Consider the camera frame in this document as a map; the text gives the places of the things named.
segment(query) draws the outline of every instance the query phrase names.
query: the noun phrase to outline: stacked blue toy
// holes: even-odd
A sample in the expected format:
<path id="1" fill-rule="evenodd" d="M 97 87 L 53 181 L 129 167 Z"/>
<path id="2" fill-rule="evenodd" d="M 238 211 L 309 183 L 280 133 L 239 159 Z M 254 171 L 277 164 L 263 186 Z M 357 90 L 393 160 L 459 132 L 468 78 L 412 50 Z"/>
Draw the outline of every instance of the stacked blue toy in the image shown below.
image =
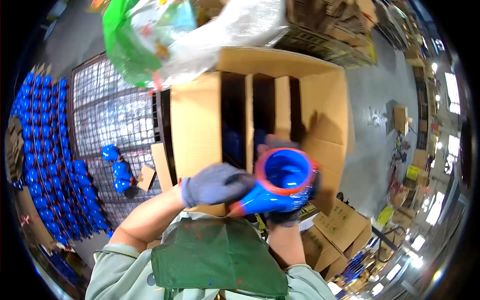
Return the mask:
<path id="1" fill-rule="evenodd" d="M 113 182 L 113 188 L 124 193 L 133 185 L 133 176 L 127 163 L 121 160 L 119 150 L 115 145 L 106 145 L 100 148 L 100 153 L 104 160 L 109 161 L 113 168 L 113 175 L 116 177 Z"/>
<path id="2" fill-rule="evenodd" d="M 65 247 L 104 230 L 111 236 L 84 161 L 72 161 L 67 80 L 30 72 L 15 98 L 24 139 L 25 181 L 40 218 Z"/>

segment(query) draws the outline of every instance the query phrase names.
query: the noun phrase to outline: ceiling light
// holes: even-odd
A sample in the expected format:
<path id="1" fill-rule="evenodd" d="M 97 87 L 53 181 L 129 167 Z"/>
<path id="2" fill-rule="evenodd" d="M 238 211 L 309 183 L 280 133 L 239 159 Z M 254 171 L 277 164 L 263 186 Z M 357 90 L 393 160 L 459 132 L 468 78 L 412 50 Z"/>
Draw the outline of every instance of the ceiling light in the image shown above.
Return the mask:
<path id="1" fill-rule="evenodd" d="M 424 243 L 425 243 L 425 239 L 423 238 L 423 236 L 417 235 L 417 237 L 412 243 L 412 248 L 418 251 L 420 250 L 420 248 L 423 246 Z"/>
<path id="2" fill-rule="evenodd" d="M 388 272 L 387 279 L 392 280 L 395 277 L 395 275 L 398 273 L 398 271 L 400 271 L 400 268 L 401 268 L 401 266 L 399 264 L 396 264 L 393 267 L 393 269 L 390 272 Z"/>
<path id="3" fill-rule="evenodd" d="M 414 268 L 420 268 L 423 265 L 423 256 L 419 258 L 413 258 L 411 264 Z"/>
<path id="4" fill-rule="evenodd" d="M 442 277 L 442 271 L 440 270 L 438 270 L 437 272 L 435 272 L 435 274 L 433 274 L 434 281 L 437 281 L 440 277 Z"/>
<path id="5" fill-rule="evenodd" d="M 378 295 L 382 291 L 382 289 L 384 289 L 384 286 L 381 283 L 377 284 L 372 288 L 372 295 Z"/>

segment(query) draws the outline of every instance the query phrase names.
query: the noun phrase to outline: light green shirt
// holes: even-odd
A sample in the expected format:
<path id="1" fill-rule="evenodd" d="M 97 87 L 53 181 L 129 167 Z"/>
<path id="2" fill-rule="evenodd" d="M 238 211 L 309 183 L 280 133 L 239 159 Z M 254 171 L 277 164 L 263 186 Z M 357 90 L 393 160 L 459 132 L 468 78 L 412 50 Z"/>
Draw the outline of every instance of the light green shirt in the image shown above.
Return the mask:
<path id="1" fill-rule="evenodd" d="M 125 244 L 108 244 L 96 253 L 96 263 L 86 299 L 163 299 L 164 289 L 155 285 L 150 262 L 151 249 L 142 253 Z M 286 300 L 334 300 L 335 296 L 318 274 L 306 264 L 285 271 L 288 279 Z M 217 293 L 227 300 L 264 299 L 216 288 L 186 288 L 174 300 L 214 300 Z"/>

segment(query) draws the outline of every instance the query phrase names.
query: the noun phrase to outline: orange rim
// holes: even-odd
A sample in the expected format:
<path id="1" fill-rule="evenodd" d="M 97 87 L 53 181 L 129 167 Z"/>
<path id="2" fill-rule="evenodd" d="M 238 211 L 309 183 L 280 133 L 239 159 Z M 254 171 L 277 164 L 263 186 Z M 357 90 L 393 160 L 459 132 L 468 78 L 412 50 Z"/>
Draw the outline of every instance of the orange rim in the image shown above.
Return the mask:
<path id="1" fill-rule="evenodd" d="M 267 180 L 267 176 L 265 174 L 265 162 L 269 159 L 270 156 L 272 156 L 273 153 L 278 152 L 280 150 L 290 150 L 297 152 L 301 156 L 303 156 L 309 164 L 309 170 L 311 172 L 309 175 L 307 175 L 307 178 L 300 184 L 298 187 L 293 188 L 293 189 L 282 189 L 279 188 L 273 184 L 270 183 L 270 181 Z M 276 195 L 281 195 L 281 196 L 289 196 L 293 193 L 299 192 L 303 190 L 307 185 L 310 185 L 313 180 L 315 179 L 315 172 L 313 170 L 317 170 L 317 164 L 312 161 L 311 159 L 308 158 L 307 154 L 301 150 L 295 149 L 295 148 L 288 148 L 288 147 L 281 147 L 281 148 L 275 148 L 272 150 L 268 150 L 265 153 L 260 156 L 255 164 L 255 176 L 257 178 L 257 181 L 269 192 L 272 192 Z"/>

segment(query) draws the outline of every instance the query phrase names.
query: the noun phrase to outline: green plastic bag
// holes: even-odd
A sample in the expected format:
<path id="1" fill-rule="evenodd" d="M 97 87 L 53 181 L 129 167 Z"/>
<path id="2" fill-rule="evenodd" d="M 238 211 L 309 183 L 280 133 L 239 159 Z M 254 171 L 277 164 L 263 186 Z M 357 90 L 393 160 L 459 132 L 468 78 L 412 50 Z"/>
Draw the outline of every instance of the green plastic bag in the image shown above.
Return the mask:
<path id="1" fill-rule="evenodd" d="M 108 58 L 137 87 L 156 87 L 168 46 L 196 28 L 189 0 L 112 0 L 102 23 Z"/>

